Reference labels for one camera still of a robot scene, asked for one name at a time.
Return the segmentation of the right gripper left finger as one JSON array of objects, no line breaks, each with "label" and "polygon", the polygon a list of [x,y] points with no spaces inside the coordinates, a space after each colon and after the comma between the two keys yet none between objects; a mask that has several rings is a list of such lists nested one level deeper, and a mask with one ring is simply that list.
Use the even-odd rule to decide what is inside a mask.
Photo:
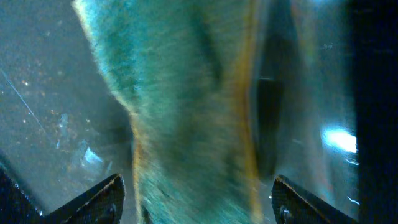
[{"label": "right gripper left finger", "polygon": [[120,224],[125,196],[122,175],[113,174],[43,215],[8,171],[1,169],[2,224]]}]

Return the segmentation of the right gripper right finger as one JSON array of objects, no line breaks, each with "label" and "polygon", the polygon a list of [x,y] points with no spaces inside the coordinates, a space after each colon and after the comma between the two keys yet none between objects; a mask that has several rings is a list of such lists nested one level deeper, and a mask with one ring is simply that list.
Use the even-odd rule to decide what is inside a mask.
[{"label": "right gripper right finger", "polygon": [[358,224],[284,175],[275,177],[271,197],[277,224]]}]

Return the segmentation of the green yellow sponge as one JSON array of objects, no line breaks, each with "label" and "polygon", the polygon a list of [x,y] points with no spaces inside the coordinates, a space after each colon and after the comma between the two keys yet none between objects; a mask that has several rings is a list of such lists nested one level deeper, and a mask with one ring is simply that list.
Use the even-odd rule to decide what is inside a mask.
[{"label": "green yellow sponge", "polygon": [[133,132],[138,223],[262,223],[255,1],[77,0]]}]

